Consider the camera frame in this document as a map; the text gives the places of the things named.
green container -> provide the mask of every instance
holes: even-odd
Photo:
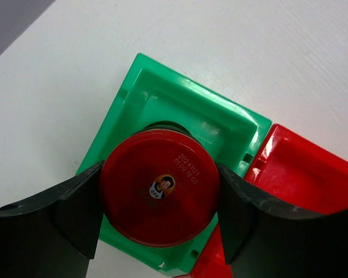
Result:
[[[138,54],[78,169],[82,172],[135,132],[159,121],[184,126],[216,162],[244,176],[271,121],[151,58]],[[104,217],[100,239],[166,276],[189,273],[205,247],[217,216],[189,242],[170,248],[139,245],[120,235]]]

white surface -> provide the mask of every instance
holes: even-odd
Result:
[[[348,1],[57,0],[0,57],[0,206],[75,173],[137,52],[348,160]]]

jar lid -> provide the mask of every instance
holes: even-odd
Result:
[[[111,225],[134,242],[171,247],[203,231],[216,213],[219,174],[195,139],[168,129],[123,141],[106,160],[100,197]]]

red container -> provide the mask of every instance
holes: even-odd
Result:
[[[180,278],[232,278],[231,267],[224,261],[219,224],[209,238],[190,274]]]
[[[150,247],[183,244],[213,219],[219,174],[202,145],[183,131],[153,126],[119,144],[100,175],[111,225]]]
[[[244,178],[304,209],[331,214],[348,208],[348,162],[280,125],[272,126]],[[232,277],[218,225],[184,277]]]

label sticker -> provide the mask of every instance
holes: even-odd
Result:
[[[163,199],[171,194],[175,180],[171,175],[159,175],[150,185],[150,195],[155,199]]]

